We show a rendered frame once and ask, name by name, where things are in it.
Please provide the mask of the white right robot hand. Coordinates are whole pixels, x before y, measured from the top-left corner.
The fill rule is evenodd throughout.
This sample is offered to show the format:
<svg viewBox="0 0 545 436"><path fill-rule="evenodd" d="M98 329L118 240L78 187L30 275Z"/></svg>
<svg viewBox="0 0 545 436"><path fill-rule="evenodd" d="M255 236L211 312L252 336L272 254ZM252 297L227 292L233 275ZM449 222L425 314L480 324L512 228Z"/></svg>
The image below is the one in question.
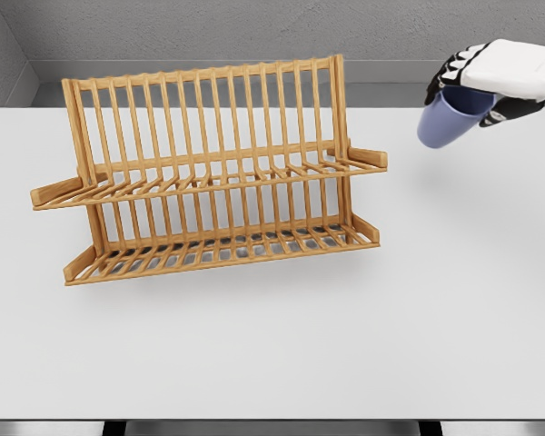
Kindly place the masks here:
<svg viewBox="0 0 545 436"><path fill-rule="evenodd" d="M424 103L450 85L502 95L481 127L536 113L545 106L545 46L507 39L471 45L453 54L432 77Z"/></svg>

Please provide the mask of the blue cup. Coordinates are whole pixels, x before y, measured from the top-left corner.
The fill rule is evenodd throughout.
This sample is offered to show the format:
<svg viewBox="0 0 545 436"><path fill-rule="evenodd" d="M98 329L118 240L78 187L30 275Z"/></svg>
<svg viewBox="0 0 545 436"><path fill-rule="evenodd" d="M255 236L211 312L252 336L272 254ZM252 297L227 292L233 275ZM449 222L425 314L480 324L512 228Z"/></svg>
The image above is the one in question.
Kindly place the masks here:
<svg viewBox="0 0 545 436"><path fill-rule="evenodd" d="M476 125L495 101L493 93L447 85L424 108L418 124L418 138L430 148L442 148Z"/></svg>

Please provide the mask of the wooden two-tier dish rack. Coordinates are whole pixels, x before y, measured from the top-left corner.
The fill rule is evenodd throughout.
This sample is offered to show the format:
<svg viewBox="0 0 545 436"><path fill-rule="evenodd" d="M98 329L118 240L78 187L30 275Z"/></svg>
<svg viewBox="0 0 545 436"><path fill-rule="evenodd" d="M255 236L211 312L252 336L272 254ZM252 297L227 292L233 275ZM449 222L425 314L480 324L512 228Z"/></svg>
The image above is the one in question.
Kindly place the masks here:
<svg viewBox="0 0 545 436"><path fill-rule="evenodd" d="M373 248L351 179L385 152L347 132L344 61L65 79L75 177L37 210L83 206L93 242L69 285Z"/></svg>

